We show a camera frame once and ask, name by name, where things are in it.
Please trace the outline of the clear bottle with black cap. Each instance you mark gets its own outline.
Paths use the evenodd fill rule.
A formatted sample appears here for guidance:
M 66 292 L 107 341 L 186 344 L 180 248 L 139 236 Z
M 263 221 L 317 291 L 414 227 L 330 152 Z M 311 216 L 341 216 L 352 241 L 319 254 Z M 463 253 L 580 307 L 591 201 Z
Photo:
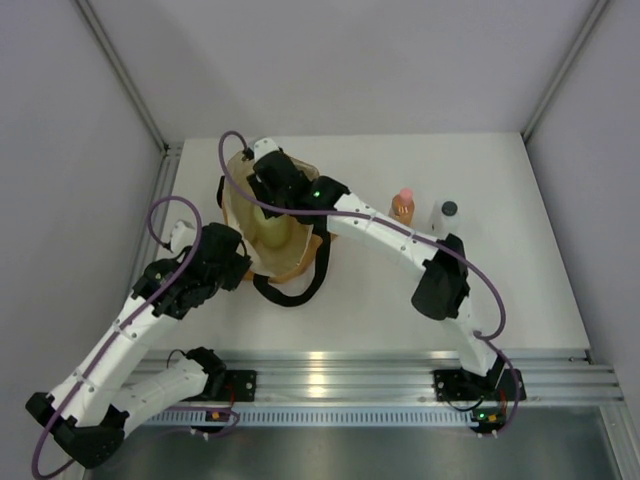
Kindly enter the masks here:
M 460 223 L 458 204 L 451 199 L 441 199 L 434 203 L 427 222 L 427 233 L 439 239 L 455 234 Z

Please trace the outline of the orange bottle with pink cap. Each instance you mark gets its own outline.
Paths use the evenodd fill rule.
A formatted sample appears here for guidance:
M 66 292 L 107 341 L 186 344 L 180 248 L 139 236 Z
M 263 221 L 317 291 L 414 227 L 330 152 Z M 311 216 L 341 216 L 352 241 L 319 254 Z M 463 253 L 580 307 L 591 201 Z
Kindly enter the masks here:
M 391 201 L 390 217 L 405 226 L 411 226 L 414 211 L 413 191 L 409 188 L 401 189 Z

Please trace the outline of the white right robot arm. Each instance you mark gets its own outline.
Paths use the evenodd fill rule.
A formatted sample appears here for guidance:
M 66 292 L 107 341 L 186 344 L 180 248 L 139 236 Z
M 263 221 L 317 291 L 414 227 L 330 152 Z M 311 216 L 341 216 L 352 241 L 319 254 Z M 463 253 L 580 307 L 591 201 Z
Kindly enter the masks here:
M 460 368 L 438 370 L 436 396 L 445 402 L 525 397 L 520 373 L 494 345 L 496 333 L 479 331 L 472 313 L 469 275 L 475 273 L 494 296 L 500 329 L 506 308 L 495 285 L 466 257 L 463 241 L 450 233 L 439 239 L 402 225 L 361 200 L 343 183 L 324 175 L 309 179 L 277 145 L 263 140 L 248 151 L 253 161 L 248 184 L 253 201 L 271 216 L 287 215 L 311 226 L 328 255 L 330 237 L 350 238 L 402 268 L 415 283 L 412 307 L 434 320 L 453 340 Z

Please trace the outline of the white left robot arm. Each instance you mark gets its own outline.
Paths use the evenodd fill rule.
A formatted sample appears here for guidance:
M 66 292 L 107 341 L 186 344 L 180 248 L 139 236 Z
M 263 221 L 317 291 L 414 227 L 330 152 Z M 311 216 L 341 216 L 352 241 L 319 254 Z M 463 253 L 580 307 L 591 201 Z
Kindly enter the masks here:
M 138 426 L 179 402 L 232 397 L 224 361 L 206 347 L 186 351 L 150 379 L 125 384 L 156 342 L 218 291 L 236 289 L 251 265 L 242 235 L 220 223 L 196 230 L 178 222 L 169 249 L 171 257 L 144 269 L 82 363 L 26 403 L 57 445 L 86 469 L 104 464 Z

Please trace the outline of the tan canvas tote bag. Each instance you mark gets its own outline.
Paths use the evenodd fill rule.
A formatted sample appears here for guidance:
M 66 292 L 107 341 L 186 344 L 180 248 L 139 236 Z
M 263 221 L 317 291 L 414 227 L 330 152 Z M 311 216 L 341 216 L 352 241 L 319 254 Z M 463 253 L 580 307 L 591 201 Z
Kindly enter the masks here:
M 226 162 L 216 201 L 225 224 L 238 231 L 252 264 L 244 279 L 268 301 L 281 307 L 299 307 L 309 302 L 325 281 L 334 236 L 299 223 L 291 216 L 268 218 L 262 209 L 243 197 L 252 195 L 248 176 L 254 161 L 238 152 Z M 306 289 L 289 295 L 278 289 L 313 267 Z

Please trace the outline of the green pump bottle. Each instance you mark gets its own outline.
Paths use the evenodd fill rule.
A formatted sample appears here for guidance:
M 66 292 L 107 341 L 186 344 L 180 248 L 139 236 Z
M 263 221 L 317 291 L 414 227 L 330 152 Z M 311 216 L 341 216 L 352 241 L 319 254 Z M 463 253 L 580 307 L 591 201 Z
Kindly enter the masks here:
M 286 215 L 267 217 L 259 206 L 253 212 L 256 235 L 266 247 L 277 249 L 283 247 L 290 238 L 289 217 Z

